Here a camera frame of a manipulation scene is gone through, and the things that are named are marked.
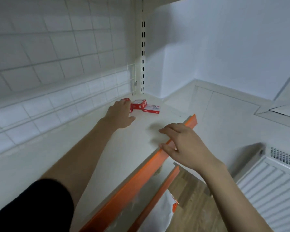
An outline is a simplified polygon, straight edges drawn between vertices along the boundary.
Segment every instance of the radiator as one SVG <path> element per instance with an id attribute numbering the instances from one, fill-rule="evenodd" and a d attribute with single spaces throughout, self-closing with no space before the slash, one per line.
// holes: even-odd
<path id="1" fill-rule="evenodd" d="M 234 180 L 274 232 L 290 232 L 290 154 L 266 147 Z"/>

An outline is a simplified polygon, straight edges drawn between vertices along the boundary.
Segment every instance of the black sleeve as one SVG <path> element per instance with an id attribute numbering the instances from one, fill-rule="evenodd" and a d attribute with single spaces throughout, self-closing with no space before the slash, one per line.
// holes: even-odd
<path id="1" fill-rule="evenodd" d="M 68 232 L 73 212 L 71 195 L 62 184 L 38 180 L 0 210 L 0 231 Z"/>

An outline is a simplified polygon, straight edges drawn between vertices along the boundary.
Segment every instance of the orange plastic strip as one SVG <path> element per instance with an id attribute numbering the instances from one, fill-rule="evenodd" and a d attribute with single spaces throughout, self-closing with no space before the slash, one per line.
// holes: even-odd
<path id="1" fill-rule="evenodd" d="M 162 197 L 164 192 L 168 189 L 168 187 L 170 186 L 172 181 L 175 179 L 175 177 L 178 175 L 178 173 L 179 173 L 179 167 L 176 166 L 172 170 L 172 172 L 167 176 L 166 180 L 164 181 L 164 183 L 162 184 L 162 186 L 160 187 L 156 195 L 152 198 L 152 200 L 149 202 L 146 208 L 144 208 L 144 210 L 141 212 L 139 217 L 135 220 L 135 222 L 130 227 L 128 232 L 136 232 L 140 228 L 144 220 L 147 218 L 147 216 L 152 211 L 154 206 L 158 203 L 159 199 Z"/>
<path id="2" fill-rule="evenodd" d="M 191 116 L 185 125 L 194 128 L 197 124 L 195 114 Z M 175 148 L 172 140 L 166 144 Z M 85 231 L 104 231 L 119 215 L 119 213 L 134 199 L 135 195 L 141 190 L 143 185 L 158 170 L 163 162 L 168 158 L 168 154 L 162 149 L 157 153 L 126 183 L 122 188 L 81 228 L 80 232 Z"/>

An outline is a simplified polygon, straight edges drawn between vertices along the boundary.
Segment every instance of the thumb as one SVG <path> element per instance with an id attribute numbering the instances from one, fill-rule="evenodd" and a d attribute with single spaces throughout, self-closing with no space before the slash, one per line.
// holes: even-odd
<path id="1" fill-rule="evenodd" d="M 178 156 L 178 151 L 170 147 L 168 144 L 160 143 L 159 147 L 166 152 L 172 159 L 176 159 Z"/>
<path id="2" fill-rule="evenodd" d="M 129 118 L 128 118 L 129 123 L 132 124 L 132 122 L 135 121 L 135 119 L 136 119 L 136 118 L 135 118 L 134 116 L 129 117 Z"/>

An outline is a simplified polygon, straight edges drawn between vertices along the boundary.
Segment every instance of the red box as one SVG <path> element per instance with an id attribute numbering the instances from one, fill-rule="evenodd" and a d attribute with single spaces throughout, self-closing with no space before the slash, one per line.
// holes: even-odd
<path id="1" fill-rule="evenodd" d="M 124 98 L 123 100 L 130 101 L 130 98 Z M 133 112 L 132 103 L 130 104 L 130 113 Z"/>
<path id="2" fill-rule="evenodd" d="M 156 105 L 147 105 L 144 109 L 143 112 L 149 112 L 149 113 L 160 113 L 160 106 Z"/>
<path id="3" fill-rule="evenodd" d="M 133 109 L 144 109 L 147 105 L 146 99 L 137 99 L 132 103 Z"/>

